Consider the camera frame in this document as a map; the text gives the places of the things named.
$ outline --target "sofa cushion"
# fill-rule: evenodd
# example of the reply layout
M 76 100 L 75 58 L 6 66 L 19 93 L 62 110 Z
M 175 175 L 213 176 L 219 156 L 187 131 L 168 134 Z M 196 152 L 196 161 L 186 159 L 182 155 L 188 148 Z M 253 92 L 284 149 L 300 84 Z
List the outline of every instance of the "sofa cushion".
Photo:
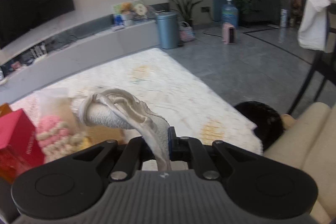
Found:
M 295 124 L 265 151 L 264 156 L 301 169 L 329 113 L 330 107 L 326 104 L 312 104 Z
M 319 188 L 319 202 L 331 218 L 336 217 L 336 105 L 309 152 L 303 171 Z
M 329 224 L 331 222 L 330 216 L 324 210 L 320 202 L 317 200 L 314 204 L 313 209 L 310 212 L 310 215 L 319 223 L 319 224 Z

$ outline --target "tv screen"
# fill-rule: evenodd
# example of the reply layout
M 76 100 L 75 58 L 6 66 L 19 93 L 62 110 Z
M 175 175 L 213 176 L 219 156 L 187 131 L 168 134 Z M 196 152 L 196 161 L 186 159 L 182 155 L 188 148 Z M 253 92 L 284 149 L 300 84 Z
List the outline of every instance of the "tv screen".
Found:
M 74 9 L 73 0 L 0 0 L 0 48 Z

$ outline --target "red box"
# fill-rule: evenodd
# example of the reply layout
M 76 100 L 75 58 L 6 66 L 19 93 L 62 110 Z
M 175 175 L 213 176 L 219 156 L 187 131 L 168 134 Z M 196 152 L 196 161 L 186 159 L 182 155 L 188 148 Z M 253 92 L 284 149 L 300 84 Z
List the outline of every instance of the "red box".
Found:
M 24 111 L 19 109 L 0 117 L 0 175 L 12 181 L 43 162 L 44 154 L 35 139 L 35 126 Z

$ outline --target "white cloth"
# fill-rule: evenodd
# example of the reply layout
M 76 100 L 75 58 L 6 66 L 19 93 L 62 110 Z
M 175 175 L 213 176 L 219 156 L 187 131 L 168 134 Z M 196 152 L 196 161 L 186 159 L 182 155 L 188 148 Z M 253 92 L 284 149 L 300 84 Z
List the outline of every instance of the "white cloth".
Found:
M 325 51 L 327 35 L 327 7 L 336 0 L 307 0 L 298 32 L 303 48 Z
M 158 170 L 171 170 L 168 150 L 169 124 L 129 92 L 102 88 L 100 92 L 92 92 L 80 103 L 78 113 L 76 107 L 73 107 L 73 111 L 87 126 L 136 129 L 152 150 Z

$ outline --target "wall socket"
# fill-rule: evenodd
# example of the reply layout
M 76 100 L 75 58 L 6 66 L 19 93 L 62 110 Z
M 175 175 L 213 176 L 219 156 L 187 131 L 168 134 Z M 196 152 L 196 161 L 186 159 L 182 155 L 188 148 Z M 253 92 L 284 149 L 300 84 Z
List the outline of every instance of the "wall socket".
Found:
M 209 12 L 210 12 L 209 6 L 201 7 L 201 13 L 209 13 Z

